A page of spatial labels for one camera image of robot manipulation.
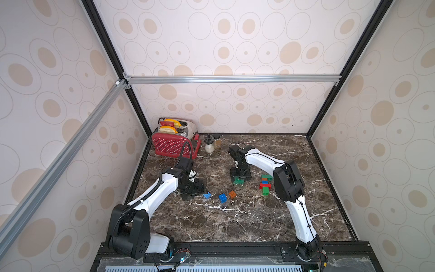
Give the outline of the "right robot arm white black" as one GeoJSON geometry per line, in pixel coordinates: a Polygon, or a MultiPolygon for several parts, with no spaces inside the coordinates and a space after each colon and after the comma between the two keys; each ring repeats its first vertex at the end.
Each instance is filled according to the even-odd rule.
{"type": "Polygon", "coordinates": [[[295,226],[299,258],[303,261],[315,258],[320,251],[321,241],[307,211],[305,184],[296,163],[275,159],[250,145],[243,148],[237,144],[230,145],[228,153],[234,160],[234,166],[230,169],[232,180],[250,180],[251,165],[273,177],[274,191],[288,207],[295,226]]]}

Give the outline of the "red long lego brick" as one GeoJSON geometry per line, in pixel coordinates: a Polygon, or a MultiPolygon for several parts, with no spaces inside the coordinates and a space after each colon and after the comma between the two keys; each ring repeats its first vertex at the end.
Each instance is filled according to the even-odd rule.
{"type": "Polygon", "coordinates": [[[271,188],[271,184],[264,184],[264,183],[260,183],[259,184],[259,189],[262,189],[262,188],[271,188]]]}

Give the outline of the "yellow toy toast slice front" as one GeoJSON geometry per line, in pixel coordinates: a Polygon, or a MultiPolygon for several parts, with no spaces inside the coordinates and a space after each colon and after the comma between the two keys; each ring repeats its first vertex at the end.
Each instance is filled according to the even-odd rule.
{"type": "Polygon", "coordinates": [[[167,133],[167,134],[177,134],[178,133],[177,129],[172,127],[172,126],[161,126],[159,128],[159,132],[160,133],[167,133]]]}

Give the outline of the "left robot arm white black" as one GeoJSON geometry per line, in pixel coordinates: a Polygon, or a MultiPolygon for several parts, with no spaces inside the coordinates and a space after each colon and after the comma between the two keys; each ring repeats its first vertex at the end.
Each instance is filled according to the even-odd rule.
{"type": "Polygon", "coordinates": [[[162,171],[152,186],[138,198],[126,205],[116,205],[109,221],[105,246],[136,260],[145,255],[158,254],[169,261],[174,255],[174,239],[152,233],[150,219],[164,200],[177,190],[185,201],[205,194],[205,184],[196,175],[193,160],[181,158],[175,166],[162,171]]]}

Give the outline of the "aluminium horizontal frame bar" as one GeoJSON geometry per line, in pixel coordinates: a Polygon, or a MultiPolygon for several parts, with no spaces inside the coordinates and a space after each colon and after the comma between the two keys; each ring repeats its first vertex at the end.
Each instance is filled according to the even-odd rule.
{"type": "Polygon", "coordinates": [[[333,82],[341,80],[339,74],[292,74],[292,75],[199,75],[199,76],[130,76],[123,80],[130,85],[157,84],[225,84],[225,83],[294,83],[333,82]]]}

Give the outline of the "aluminium left frame bar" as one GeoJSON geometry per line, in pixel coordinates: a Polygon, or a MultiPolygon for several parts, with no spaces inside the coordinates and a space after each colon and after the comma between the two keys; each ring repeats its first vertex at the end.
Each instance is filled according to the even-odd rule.
{"type": "Polygon", "coordinates": [[[5,222],[1,228],[1,258],[6,255],[28,221],[35,214],[36,210],[60,179],[71,161],[75,158],[78,151],[102,120],[109,107],[126,86],[127,82],[125,79],[120,79],[114,84],[110,91],[104,96],[103,100],[90,114],[89,118],[74,134],[70,142],[41,175],[36,184],[11,214],[10,218],[5,222]]]}

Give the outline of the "green long lego brick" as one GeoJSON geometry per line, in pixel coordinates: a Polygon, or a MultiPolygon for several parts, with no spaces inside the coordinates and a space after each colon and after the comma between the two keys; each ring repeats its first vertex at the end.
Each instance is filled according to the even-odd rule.
{"type": "Polygon", "coordinates": [[[235,178],[233,183],[236,185],[242,185],[245,183],[245,181],[243,179],[235,178]]]}
{"type": "Polygon", "coordinates": [[[262,175],[261,178],[262,180],[268,180],[268,181],[273,180],[273,177],[271,175],[262,175]]]}

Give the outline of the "white salt shaker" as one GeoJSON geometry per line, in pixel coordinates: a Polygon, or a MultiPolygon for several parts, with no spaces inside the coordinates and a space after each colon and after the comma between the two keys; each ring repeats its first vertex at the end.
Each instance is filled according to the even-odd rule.
{"type": "Polygon", "coordinates": [[[212,154],[215,151],[215,139],[212,135],[208,134],[205,139],[205,151],[208,154],[212,154]]]}

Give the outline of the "yellow toy toast slice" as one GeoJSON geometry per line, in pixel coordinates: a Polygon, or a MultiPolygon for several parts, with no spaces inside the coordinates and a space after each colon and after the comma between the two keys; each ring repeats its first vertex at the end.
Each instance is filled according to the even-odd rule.
{"type": "Polygon", "coordinates": [[[159,124],[161,126],[171,126],[173,128],[181,128],[181,122],[175,119],[160,119],[159,124]]]}
{"type": "Polygon", "coordinates": [[[159,128],[159,132],[160,133],[167,133],[167,134],[177,134],[178,133],[177,129],[172,127],[172,126],[161,126],[159,128]]]}

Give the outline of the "brown pepper shaker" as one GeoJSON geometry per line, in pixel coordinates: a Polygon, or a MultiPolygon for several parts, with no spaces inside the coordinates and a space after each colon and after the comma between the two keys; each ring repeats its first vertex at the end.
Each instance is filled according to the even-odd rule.
{"type": "Polygon", "coordinates": [[[214,138],[215,148],[217,150],[221,149],[221,146],[222,146],[222,137],[219,134],[214,134],[213,138],[214,138]]]}

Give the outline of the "blue small lego brick front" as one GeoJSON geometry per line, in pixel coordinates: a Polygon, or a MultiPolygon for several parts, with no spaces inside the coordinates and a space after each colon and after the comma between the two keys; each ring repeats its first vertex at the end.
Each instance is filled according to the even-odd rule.
{"type": "Polygon", "coordinates": [[[220,194],[219,199],[222,204],[227,202],[227,196],[225,194],[220,194]]]}

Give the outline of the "yellow toy toast slice back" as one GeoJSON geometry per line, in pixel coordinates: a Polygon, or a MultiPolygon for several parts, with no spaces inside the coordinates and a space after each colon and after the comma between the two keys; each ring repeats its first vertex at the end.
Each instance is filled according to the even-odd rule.
{"type": "Polygon", "coordinates": [[[160,119],[159,124],[161,126],[171,126],[173,128],[181,128],[181,122],[175,119],[160,119]]]}

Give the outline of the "green small lego brick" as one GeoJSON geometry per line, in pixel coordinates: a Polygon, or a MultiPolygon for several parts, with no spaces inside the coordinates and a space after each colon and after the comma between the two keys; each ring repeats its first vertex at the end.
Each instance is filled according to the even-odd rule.
{"type": "Polygon", "coordinates": [[[262,188],[262,195],[263,196],[268,196],[270,193],[269,187],[263,187],[262,188]]]}

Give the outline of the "red toy toaster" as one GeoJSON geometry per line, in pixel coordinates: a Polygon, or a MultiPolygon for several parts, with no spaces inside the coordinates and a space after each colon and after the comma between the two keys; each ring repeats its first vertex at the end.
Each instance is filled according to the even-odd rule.
{"type": "Polygon", "coordinates": [[[157,129],[151,137],[155,153],[171,158],[179,157],[183,153],[183,157],[195,159],[201,145],[196,124],[190,120],[175,119],[181,122],[182,127],[177,128],[177,134],[167,134],[159,132],[161,127],[159,120],[157,129]]]}

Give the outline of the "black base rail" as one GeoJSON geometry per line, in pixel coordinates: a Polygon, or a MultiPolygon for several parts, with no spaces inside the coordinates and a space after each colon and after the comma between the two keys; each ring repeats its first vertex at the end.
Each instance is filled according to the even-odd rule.
{"type": "Polygon", "coordinates": [[[310,261],[298,258],[295,242],[176,243],[174,257],[138,260],[101,248],[93,272],[380,272],[367,241],[324,242],[310,261]]]}

